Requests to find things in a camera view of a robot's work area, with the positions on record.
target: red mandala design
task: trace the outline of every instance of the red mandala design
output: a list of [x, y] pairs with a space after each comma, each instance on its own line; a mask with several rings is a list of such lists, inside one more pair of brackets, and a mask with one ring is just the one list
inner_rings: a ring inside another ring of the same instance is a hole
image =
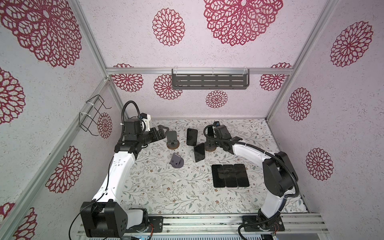
[[307, 89], [294, 90], [288, 101], [289, 116], [295, 121], [303, 120], [310, 112], [311, 103], [311, 95]]
[[97, 130], [102, 138], [107, 138], [112, 132], [112, 120], [108, 113], [102, 113], [97, 120]]
[[[114, 66], [115, 68], [133, 68], [129, 64], [119, 63]], [[143, 78], [141, 74], [114, 74], [111, 75], [113, 82], [116, 86], [127, 91], [136, 92], [143, 86]]]
[[338, 67], [348, 66], [362, 57], [372, 41], [372, 26], [368, 22], [355, 22], [344, 29], [331, 48], [331, 61]]
[[[278, 63], [272, 65], [273, 68], [290, 68], [289, 63]], [[279, 89], [287, 75], [285, 74], [263, 74], [260, 78], [260, 86], [268, 91]]]
[[333, 173], [333, 162], [324, 149], [314, 148], [307, 155], [307, 168], [317, 180], [327, 180]]
[[83, 167], [82, 161], [79, 151], [74, 146], [70, 146], [45, 186], [50, 192], [68, 191], [79, 179]]
[[13, 208], [14, 205], [14, 203], [7, 202], [0, 207], [0, 223], [8, 215], [9, 211]]
[[283, 0], [204, 0], [207, 28], [221, 43], [244, 45], [265, 33]]
[[158, 76], [155, 79], [153, 87], [157, 95], [168, 100], [178, 98], [183, 92], [183, 90], [175, 90], [172, 88], [172, 76], [169, 74]]
[[214, 90], [210, 92], [205, 98], [205, 102], [211, 108], [220, 108], [227, 103], [228, 96], [225, 92], [220, 90]]
[[30, 240], [35, 235], [35, 228], [37, 226], [37, 214], [35, 213], [35, 208], [31, 207], [29, 209], [28, 215], [24, 217], [21, 225], [17, 228], [15, 234], [13, 235], [14, 240], [23, 239]]
[[166, 46], [178, 44], [184, 37], [184, 22], [173, 9], [163, 8], [152, 21], [153, 33]]
[[79, 25], [66, 0], [0, 0], [0, 16], [38, 60], [66, 68], [79, 58]]
[[23, 88], [9, 72], [0, 68], [0, 124], [18, 118], [24, 106]]

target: zip tie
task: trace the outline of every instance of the zip tie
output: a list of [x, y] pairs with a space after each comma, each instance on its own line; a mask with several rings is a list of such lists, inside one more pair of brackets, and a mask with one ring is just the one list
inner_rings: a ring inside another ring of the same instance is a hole
[[80, 113], [84, 113], [84, 114], [88, 115], [89, 117], [91, 117], [88, 113], [85, 113], [85, 112], [80, 112]]

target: floral tablecloth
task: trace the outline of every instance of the floral tablecloth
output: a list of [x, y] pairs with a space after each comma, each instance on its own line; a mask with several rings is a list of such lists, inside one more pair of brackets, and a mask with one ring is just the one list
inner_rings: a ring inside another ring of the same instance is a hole
[[[218, 120], [226, 125], [232, 137], [238, 136], [266, 151], [278, 152], [271, 132], [262, 119]], [[125, 179], [120, 205], [146, 208], [149, 214], [217, 214], [257, 213], [262, 206], [266, 188], [262, 170], [252, 162], [217, 148], [205, 152], [205, 159], [195, 163], [193, 147], [186, 145], [187, 129], [197, 129], [197, 143], [205, 142], [203, 129], [214, 120], [154, 120], [152, 127], [164, 125], [176, 130], [180, 146], [170, 150], [166, 139], [149, 144]], [[175, 169], [169, 162], [172, 154], [181, 155], [185, 163]], [[249, 187], [214, 188], [211, 165], [245, 164]], [[307, 212], [300, 197], [290, 199], [284, 212]]]

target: gray hanging shelf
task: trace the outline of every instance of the gray hanging shelf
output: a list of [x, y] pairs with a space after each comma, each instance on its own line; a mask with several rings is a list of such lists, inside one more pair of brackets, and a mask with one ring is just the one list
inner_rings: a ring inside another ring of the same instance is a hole
[[244, 74], [177, 74], [172, 69], [172, 87], [191, 89], [247, 89], [249, 69]]

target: smartphone screen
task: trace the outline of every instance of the smartphone screen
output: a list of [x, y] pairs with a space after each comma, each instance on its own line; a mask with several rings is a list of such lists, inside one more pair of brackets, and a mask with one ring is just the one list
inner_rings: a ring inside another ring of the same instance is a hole
[[212, 179], [214, 187], [225, 187], [223, 165], [212, 165]]
[[193, 128], [187, 129], [187, 145], [196, 146], [197, 144], [197, 130]]
[[237, 185], [239, 187], [249, 187], [249, 180], [247, 176], [247, 171], [244, 164], [235, 164], [235, 174]]
[[235, 169], [233, 168], [233, 165], [224, 164], [223, 170], [224, 170], [225, 185], [227, 187], [237, 187], [236, 174], [235, 174]]
[[204, 143], [194, 146], [193, 150], [195, 152], [195, 162], [201, 161], [205, 158]]

